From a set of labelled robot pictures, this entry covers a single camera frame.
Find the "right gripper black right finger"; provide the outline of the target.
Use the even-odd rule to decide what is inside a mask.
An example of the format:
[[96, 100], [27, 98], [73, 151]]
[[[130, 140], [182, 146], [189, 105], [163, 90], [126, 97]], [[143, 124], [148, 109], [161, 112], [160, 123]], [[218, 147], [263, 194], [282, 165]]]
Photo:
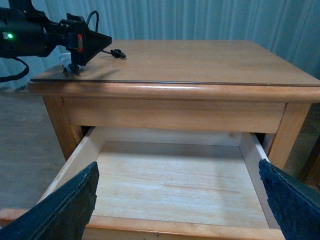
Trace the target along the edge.
[[262, 159], [258, 163], [268, 205], [286, 240], [320, 238], [320, 194]]

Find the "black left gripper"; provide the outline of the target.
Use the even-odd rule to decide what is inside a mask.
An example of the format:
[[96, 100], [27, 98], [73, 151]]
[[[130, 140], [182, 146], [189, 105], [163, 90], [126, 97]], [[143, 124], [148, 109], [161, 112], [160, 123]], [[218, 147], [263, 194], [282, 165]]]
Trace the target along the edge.
[[112, 37], [92, 31], [83, 17], [67, 14], [60, 22], [49, 20], [30, 0], [10, 0], [0, 9], [0, 56], [47, 57], [56, 46], [70, 52], [63, 72], [77, 73], [99, 52], [111, 45]]

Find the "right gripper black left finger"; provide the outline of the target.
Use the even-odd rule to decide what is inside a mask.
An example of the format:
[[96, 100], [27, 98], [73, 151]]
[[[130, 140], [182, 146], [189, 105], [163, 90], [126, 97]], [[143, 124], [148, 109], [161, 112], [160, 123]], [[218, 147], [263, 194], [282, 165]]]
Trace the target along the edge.
[[36, 206], [0, 230], [2, 240], [80, 240], [97, 201], [92, 162]]

